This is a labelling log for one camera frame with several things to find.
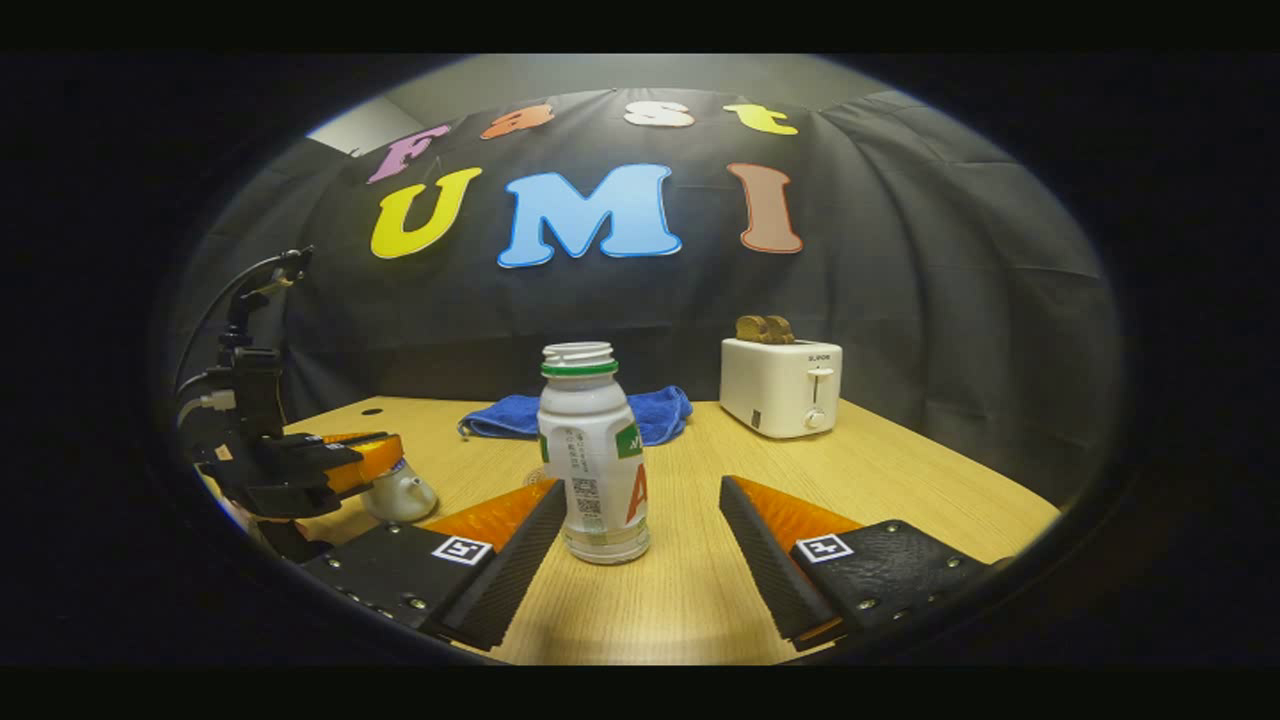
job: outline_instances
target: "table surface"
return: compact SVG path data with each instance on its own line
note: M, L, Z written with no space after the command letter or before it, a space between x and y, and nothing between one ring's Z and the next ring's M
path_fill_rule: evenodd
M534 441L458 434L458 420L488 405L371 397L287 432L401 434L410 465L440 498L426 524L516 489L541 468ZM370 409L381 413L364 415ZM867 525L905 520L983 562L1018 553L1059 515L1009 478L844 400L833 430L794 439L762 437L718 402L695 402L681 436L645 447L645 470L649 551L596 566L557 542L503 644L483 655L522 665L754 665L803 655L778 637L719 512L728 474ZM340 544L376 520L357 496L303 525Z

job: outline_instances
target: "blue towel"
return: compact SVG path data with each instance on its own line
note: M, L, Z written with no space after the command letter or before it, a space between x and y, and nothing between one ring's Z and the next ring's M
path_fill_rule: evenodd
M685 391L668 386L658 392L627 396L631 413L636 416L640 441L646 446L662 445L685 432L685 418L692 415ZM538 437L538 398L511 395L497 404L477 410L458 423L458 433L467 430L484 437L535 438Z

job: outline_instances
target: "toaster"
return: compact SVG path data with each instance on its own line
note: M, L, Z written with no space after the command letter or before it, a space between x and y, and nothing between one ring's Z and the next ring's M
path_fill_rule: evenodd
M797 340L764 345L721 343L721 407L773 438L822 433L836 427L840 407L838 345Z

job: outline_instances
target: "white teapot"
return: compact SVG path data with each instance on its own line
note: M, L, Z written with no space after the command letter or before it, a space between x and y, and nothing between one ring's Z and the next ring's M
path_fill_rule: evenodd
M365 511L379 520L416 523L435 510L435 491L401 459L385 475L374 479L374 487L360 500Z

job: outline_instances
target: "letter m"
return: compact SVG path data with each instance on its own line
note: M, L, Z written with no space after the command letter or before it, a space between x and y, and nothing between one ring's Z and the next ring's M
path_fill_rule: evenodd
M613 169L590 197L582 197L559 173L543 173L507 183L516 196L511 245L500 255L503 268L541 265L554 250L543 242L543 222L570 258L581 258L591 247L604 219L613 228L600 241L600 252L612 258L671 255L680 238L667 231L662 210L662 179L666 165L621 165Z

